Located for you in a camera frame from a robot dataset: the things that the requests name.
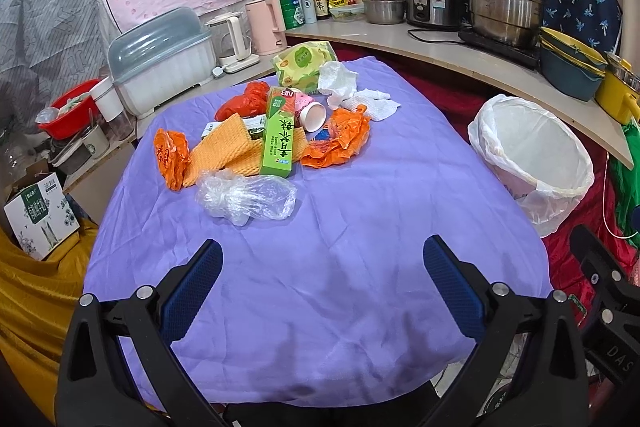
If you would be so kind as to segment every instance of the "green bag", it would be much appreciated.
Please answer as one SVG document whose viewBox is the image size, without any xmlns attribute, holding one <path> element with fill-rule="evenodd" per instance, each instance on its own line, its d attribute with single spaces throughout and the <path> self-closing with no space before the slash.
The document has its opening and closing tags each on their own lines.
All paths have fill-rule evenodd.
<svg viewBox="0 0 640 427">
<path fill-rule="evenodd" d="M 616 221 L 622 235 L 632 235 L 631 212 L 640 204 L 640 130 L 633 120 L 622 128 L 634 161 L 630 171 L 615 158 L 610 159 L 609 168 L 616 188 Z M 640 248 L 640 233 L 627 239 L 630 245 Z"/>
</svg>

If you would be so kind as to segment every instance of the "purple tablecloth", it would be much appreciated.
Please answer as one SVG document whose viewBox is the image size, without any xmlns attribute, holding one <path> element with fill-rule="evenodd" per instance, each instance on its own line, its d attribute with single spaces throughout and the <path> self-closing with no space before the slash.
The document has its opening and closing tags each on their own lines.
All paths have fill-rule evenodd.
<svg viewBox="0 0 640 427">
<path fill-rule="evenodd" d="M 236 228 L 206 214 L 195 187 L 172 192 L 159 174 L 156 130 L 182 131 L 196 145 L 216 109 L 244 89 L 236 86 L 153 121 L 100 226 L 85 279 L 99 299 L 157 284 L 209 237 L 222 245 L 218 282 L 172 344 L 210 402 L 377 403 L 467 355 L 472 341 L 422 265 L 433 233 L 490 282 L 531 296 L 551 290 L 542 241 L 440 111 L 382 62 L 346 65 L 360 73 L 358 89 L 389 92 L 402 107 L 371 122 L 369 142 L 347 164 L 297 165 L 289 219 Z M 160 407 L 128 339 L 123 348 L 144 399 Z"/>
</svg>

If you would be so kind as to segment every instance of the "yellow package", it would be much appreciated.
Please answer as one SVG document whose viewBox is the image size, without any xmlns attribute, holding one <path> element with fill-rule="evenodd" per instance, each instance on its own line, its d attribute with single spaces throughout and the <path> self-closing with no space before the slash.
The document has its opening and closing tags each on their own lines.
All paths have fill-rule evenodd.
<svg viewBox="0 0 640 427">
<path fill-rule="evenodd" d="M 329 8 L 347 6 L 347 4 L 349 4 L 349 0 L 329 0 Z"/>
<path fill-rule="evenodd" d="M 320 66 L 338 60 L 328 42 L 303 42 L 273 57 L 278 83 L 307 94 L 318 92 Z"/>
</svg>

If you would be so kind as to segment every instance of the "blue lid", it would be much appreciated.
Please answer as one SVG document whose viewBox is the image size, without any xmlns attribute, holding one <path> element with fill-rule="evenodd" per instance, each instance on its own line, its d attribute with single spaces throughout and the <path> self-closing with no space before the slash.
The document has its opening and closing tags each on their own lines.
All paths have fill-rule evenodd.
<svg viewBox="0 0 640 427">
<path fill-rule="evenodd" d="M 210 38 L 196 12 L 182 6 L 122 34 L 109 45 L 115 84 L 122 84 L 161 60 Z"/>
</svg>

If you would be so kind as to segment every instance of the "trash bin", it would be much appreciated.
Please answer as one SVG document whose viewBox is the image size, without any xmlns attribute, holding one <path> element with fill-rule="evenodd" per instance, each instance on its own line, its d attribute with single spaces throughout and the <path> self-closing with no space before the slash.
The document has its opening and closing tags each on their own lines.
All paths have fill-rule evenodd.
<svg viewBox="0 0 640 427">
<path fill-rule="evenodd" d="M 584 145 L 551 112 L 515 96 L 488 100 L 468 127 L 471 146 L 540 237 L 555 232 L 593 185 Z"/>
</svg>

